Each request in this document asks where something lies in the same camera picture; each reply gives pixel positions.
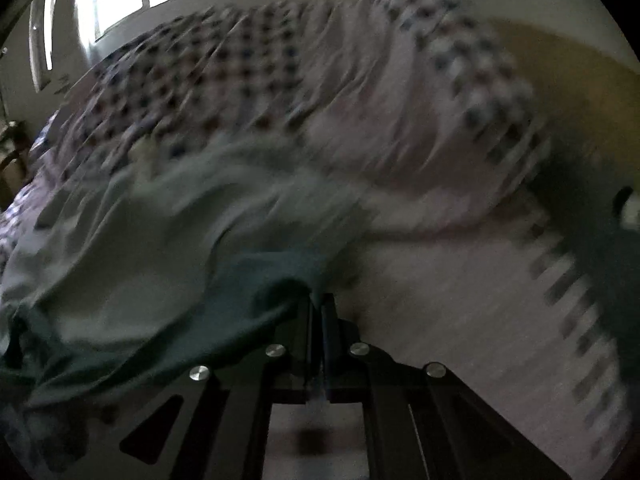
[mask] gray-green fabric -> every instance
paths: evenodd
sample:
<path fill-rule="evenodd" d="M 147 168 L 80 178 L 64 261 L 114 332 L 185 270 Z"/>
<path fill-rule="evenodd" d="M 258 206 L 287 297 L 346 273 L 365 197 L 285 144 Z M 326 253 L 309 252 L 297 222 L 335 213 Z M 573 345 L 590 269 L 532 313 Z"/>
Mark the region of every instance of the gray-green fabric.
<path fill-rule="evenodd" d="M 152 180 L 130 166 L 61 188 L 7 263 L 0 351 L 11 316 L 34 306 L 63 343 L 131 348 L 184 314 L 237 254 L 334 258 L 366 214 L 296 153 L 279 136 L 221 136 Z"/>
<path fill-rule="evenodd" d="M 61 189 L 4 273 L 0 379 L 32 390 L 31 407 L 164 383 L 321 290 L 367 214 L 295 153 L 221 137 L 151 181 L 132 168 Z"/>

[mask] silver bolt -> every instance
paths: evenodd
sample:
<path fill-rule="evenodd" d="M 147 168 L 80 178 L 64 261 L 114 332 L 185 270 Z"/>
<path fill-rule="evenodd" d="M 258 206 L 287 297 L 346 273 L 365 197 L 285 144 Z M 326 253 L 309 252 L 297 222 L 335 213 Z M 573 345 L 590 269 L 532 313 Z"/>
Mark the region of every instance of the silver bolt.
<path fill-rule="evenodd" d="M 189 377 L 194 381 L 206 381 L 209 375 L 209 369 L 204 365 L 194 366 L 189 372 Z"/>
<path fill-rule="evenodd" d="M 436 362 L 426 365 L 425 370 L 427 371 L 427 375 L 429 377 L 433 377 L 434 379 L 441 379 L 447 373 L 445 365 Z"/>
<path fill-rule="evenodd" d="M 267 354 L 268 357 L 270 357 L 271 359 L 275 359 L 276 357 L 282 357 L 286 353 L 287 353 L 287 349 L 284 348 L 283 345 L 278 343 L 267 346 L 267 349 L 265 350 L 265 354 Z"/>
<path fill-rule="evenodd" d="M 367 355 L 369 353 L 369 345 L 366 343 L 354 343 L 349 348 L 349 352 L 351 352 L 352 355 L 362 357 L 363 355 Z"/>

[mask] metal screw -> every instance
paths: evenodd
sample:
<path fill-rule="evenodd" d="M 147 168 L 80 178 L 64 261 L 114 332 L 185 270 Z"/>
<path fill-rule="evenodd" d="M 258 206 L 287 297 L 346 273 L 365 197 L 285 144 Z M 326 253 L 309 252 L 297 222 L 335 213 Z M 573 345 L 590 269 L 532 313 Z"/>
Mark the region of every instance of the metal screw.
<path fill-rule="evenodd" d="M 447 373 L 447 369 L 442 363 L 429 363 L 424 367 L 424 369 L 427 371 L 427 375 L 429 377 L 433 377 L 434 379 L 441 379 Z"/>
<path fill-rule="evenodd" d="M 267 346 L 265 353 L 268 355 L 268 357 L 275 359 L 276 357 L 282 357 L 284 354 L 286 354 L 287 349 L 284 348 L 283 345 L 276 343 Z"/>
<path fill-rule="evenodd" d="M 369 353 L 369 345 L 366 343 L 354 343 L 349 348 L 349 352 L 351 352 L 352 355 L 362 357 L 363 355 L 367 355 Z"/>
<path fill-rule="evenodd" d="M 209 375 L 209 369 L 204 365 L 194 366 L 189 372 L 189 377 L 194 381 L 206 381 Z"/>

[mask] bed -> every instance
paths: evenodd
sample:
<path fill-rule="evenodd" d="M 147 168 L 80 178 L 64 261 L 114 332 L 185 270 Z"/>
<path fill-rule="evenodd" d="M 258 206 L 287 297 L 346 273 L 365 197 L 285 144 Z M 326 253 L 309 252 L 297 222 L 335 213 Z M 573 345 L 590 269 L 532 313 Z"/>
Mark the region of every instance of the bed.
<path fill-rule="evenodd" d="M 513 57 L 455 1 L 229 6 L 124 45 L 70 90 L 32 148 L 34 179 L 0 221 L 0 269 L 24 256 L 20 240 L 60 189 L 116 178 L 141 143 L 141 171 L 162 174 L 220 132 L 281 136 L 356 190 L 371 219 L 332 292 L 363 340 L 400 362 L 447 364 L 572 478 L 606 473 L 631 422 L 616 344 L 598 327 L 588 277 L 523 187 L 549 128 Z M 6 339 L 15 311 L 3 286 Z M 62 412 L 56 423 L 71 418 Z M 46 478 L 118 418 L 103 414 L 83 413 L 73 445 L 53 445 L 47 424 L 20 410 L 0 428 Z M 267 478 L 300 474 L 271 450 Z"/>

